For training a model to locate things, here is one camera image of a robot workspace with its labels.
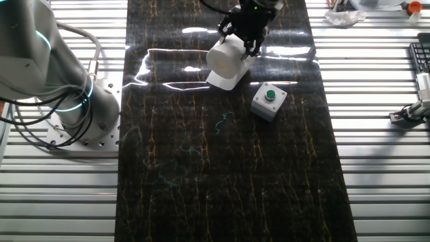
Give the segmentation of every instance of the table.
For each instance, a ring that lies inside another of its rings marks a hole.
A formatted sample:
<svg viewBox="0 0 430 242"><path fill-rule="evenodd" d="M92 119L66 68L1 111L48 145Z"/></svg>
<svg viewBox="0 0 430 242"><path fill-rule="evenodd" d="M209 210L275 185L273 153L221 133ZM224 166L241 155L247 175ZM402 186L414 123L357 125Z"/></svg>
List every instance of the table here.
<svg viewBox="0 0 430 242"><path fill-rule="evenodd" d="M229 92L205 83L221 19L129 1L116 241L356 241L304 1ZM263 81L288 93L272 123L249 111Z"/></svg>

